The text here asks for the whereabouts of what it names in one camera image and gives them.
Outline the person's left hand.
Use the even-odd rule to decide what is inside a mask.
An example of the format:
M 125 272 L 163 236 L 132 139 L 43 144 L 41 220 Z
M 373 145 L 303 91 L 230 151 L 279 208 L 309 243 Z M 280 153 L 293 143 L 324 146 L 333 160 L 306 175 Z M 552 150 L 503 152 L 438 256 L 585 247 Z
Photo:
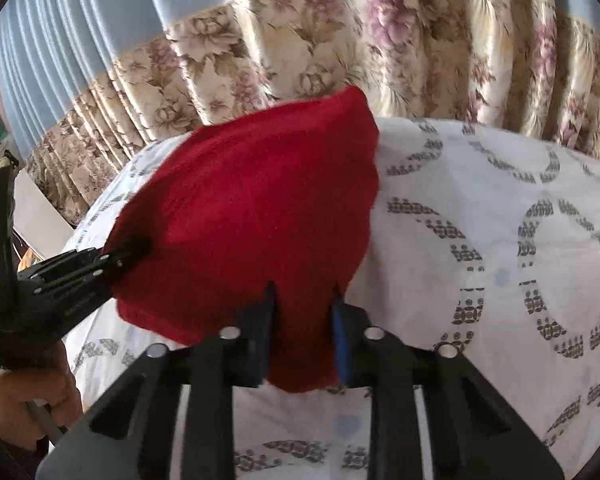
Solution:
M 0 438 L 17 448 L 33 452 L 44 431 L 33 420 L 28 402 L 50 404 L 50 414 L 59 427 L 70 427 L 83 414 L 81 395 L 70 370 L 66 347 L 58 341 L 50 366 L 0 370 Z

